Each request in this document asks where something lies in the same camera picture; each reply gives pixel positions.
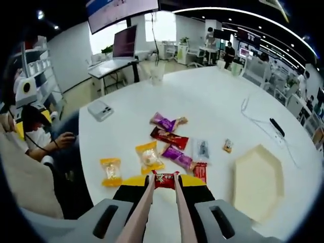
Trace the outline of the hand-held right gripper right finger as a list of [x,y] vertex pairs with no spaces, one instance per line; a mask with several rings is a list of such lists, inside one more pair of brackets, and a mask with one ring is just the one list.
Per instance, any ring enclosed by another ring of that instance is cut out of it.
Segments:
[[256,232],[248,216],[215,199],[196,177],[178,176],[178,213],[182,242],[278,242]]

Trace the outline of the person's left hand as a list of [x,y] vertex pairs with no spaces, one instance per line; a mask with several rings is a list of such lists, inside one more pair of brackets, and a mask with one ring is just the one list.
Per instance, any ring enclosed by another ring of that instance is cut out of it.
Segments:
[[5,132],[16,132],[13,118],[8,112],[1,114],[1,124]]

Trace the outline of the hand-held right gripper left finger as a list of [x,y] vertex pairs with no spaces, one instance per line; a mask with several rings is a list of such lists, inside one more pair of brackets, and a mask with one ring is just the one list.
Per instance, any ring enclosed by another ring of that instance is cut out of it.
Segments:
[[152,177],[126,180],[112,199],[104,199],[74,221],[65,242],[142,242],[152,204]]

